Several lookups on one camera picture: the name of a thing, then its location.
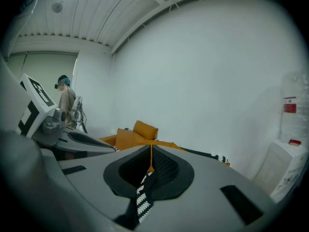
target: red cap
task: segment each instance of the red cap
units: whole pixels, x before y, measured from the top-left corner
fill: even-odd
[[[289,142],[289,143],[293,143],[293,144],[301,145],[301,141],[294,140],[294,139],[290,139],[290,142]]]

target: ceiling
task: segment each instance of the ceiling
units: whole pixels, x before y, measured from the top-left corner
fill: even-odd
[[[182,0],[38,0],[20,37],[50,35],[78,38],[117,48],[139,27]]]

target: gray platform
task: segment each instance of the gray platform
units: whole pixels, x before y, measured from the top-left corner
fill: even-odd
[[[114,219],[125,213],[129,199],[116,196],[103,179],[105,167],[112,161],[141,148],[86,159],[60,161],[62,169],[83,165],[86,170],[66,178],[94,208]],[[230,167],[206,157],[169,147],[160,148],[188,161],[194,168],[191,186],[177,199],[156,201],[148,216],[135,231],[237,231],[245,227],[235,209],[220,191],[235,185],[262,212],[275,207],[273,201],[248,179]]]
[[[74,232],[126,232],[126,228],[112,222],[104,211],[101,213],[85,199],[80,190],[72,185],[63,174],[55,156],[50,150],[42,149],[43,160],[47,175],[52,182],[54,192],[67,214],[71,231]]]

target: hair net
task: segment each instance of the hair net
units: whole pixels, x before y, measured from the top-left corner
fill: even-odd
[[[71,84],[71,81],[66,77],[66,78],[63,78],[61,81],[63,81],[66,85],[70,86]]]

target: smoke detector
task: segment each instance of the smoke detector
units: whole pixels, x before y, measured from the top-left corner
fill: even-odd
[[[62,11],[62,4],[60,2],[55,2],[53,5],[52,5],[52,10],[55,12],[55,13],[60,13]]]

